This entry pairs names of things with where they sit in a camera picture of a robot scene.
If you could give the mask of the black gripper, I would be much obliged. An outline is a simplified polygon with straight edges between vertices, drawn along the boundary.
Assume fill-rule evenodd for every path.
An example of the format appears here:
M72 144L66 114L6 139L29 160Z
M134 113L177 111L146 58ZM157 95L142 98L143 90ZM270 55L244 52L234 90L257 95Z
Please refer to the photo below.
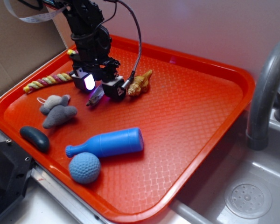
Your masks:
M104 94L116 101L123 100L126 96L126 90L122 88L125 81L122 76L116 77L120 62L109 56L112 42L109 33L72 34L71 38L77 48L77 53L71 54L74 70L71 78L75 87L89 92L95 88L95 80L103 80Z

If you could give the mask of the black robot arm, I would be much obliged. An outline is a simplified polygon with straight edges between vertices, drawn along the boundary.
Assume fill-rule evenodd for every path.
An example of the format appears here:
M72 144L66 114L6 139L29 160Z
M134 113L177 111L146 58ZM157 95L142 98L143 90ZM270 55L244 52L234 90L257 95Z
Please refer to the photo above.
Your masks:
M102 83L104 94L116 101L125 98L126 91L117 69L120 62L109 57L112 39L102 25L104 17L98 5L90 0L67 0L63 11L71 29L77 53L72 53L75 86L82 91L92 91L96 82Z

